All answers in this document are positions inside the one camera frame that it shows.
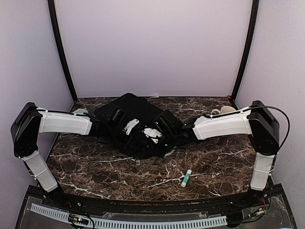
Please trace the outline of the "black student backpack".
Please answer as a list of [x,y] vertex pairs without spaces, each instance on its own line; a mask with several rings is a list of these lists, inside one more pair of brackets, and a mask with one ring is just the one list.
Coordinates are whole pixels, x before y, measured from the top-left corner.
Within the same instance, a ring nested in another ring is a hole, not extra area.
[[[158,108],[145,98],[131,93],[97,108],[93,113],[101,121],[100,133],[109,133],[115,146],[128,156],[137,159],[164,157],[180,144],[179,130],[183,125],[180,119],[171,111]],[[134,118],[140,121],[139,136],[123,138],[122,129]],[[146,127],[157,129],[165,135],[165,149],[151,148],[150,140],[142,133]]]

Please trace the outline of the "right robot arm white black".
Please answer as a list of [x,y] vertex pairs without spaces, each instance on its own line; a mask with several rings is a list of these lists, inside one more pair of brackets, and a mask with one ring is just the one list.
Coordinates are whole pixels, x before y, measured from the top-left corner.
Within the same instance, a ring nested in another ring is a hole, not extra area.
[[141,131],[163,154],[175,147],[212,137],[249,136],[256,156],[251,190],[244,195],[243,203],[253,207],[262,198],[260,191],[265,189],[276,156],[283,145],[279,139],[279,122],[271,110],[280,111],[277,107],[256,100],[240,110],[197,116],[182,122],[170,111],[151,105],[141,119]]

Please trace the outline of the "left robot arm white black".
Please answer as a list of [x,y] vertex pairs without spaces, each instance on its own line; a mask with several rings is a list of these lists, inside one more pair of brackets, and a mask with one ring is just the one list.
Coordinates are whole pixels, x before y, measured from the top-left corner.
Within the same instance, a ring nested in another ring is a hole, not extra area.
[[21,159],[42,190],[49,194],[49,201],[57,208],[67,204],[67,197],[42,158],[38,147],[38,135],[44,133],[68,133],[77,135],[108,135],[125,154],[140,155],[136,145],[139,137],[132,137],[132,130],[139,124],[139,118],[125,122],[127,111],[115,103],[104,105],[90,114],[88,112],[68,113],[37,107],[35,103],[25,104],[10,128],[15,157]]

